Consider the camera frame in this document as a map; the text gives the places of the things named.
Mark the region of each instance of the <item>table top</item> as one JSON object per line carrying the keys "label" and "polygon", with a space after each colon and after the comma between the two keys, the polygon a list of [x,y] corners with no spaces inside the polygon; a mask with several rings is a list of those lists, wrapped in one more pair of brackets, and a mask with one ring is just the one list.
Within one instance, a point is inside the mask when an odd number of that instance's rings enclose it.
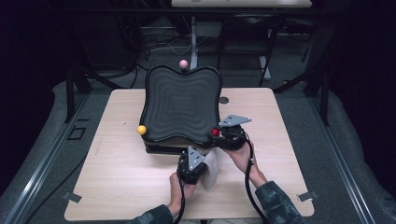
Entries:
{"label": "table top", "polygon": [[172,0],[172,7],[311,7],[310,0]]}
{"label": "table top", "polygon": [[[222,89],[221,96],[230,102],[219,104],[220,118],[229,114],[252,118],[242,126],[254,143],[260,169],[290,196],[304,217],[312,216],[312,202],[300,202],[296,196],[307,188],[273,92]],[[176,171],[178,156],[146,152],[136,131],[144,103],[145,90],[111,93],[74,189],[82,198],[79,203],[69,202],[67,220],[132,219],[169,203],[169,176]],[[244,174],[226,153],[216,152],[217,181],[210,190],[198,186],[183,218],[258,217],[246,194]]]}

